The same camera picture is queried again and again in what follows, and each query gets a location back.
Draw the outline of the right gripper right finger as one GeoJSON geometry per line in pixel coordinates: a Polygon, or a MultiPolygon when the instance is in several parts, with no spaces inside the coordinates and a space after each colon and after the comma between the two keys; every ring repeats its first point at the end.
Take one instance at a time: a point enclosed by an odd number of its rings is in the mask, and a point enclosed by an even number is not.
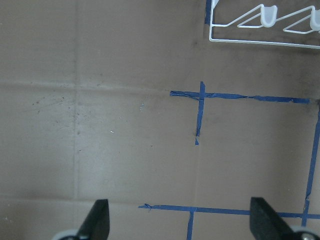
{"type": "Polygon", "coordinates": [[[299,240],[294,232],[262,197],[250,200],[250,231],[256,240],[299,240]]]}

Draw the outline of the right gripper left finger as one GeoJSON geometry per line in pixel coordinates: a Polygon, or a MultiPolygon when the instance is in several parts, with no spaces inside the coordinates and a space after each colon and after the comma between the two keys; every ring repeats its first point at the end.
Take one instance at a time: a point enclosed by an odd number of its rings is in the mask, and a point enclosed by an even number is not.
{"type": "Polygon", "coordinates": [[[94,202],[75,235],[76,240],[107,240],[110,233],[110,211],[107,199],[94,202]]]}

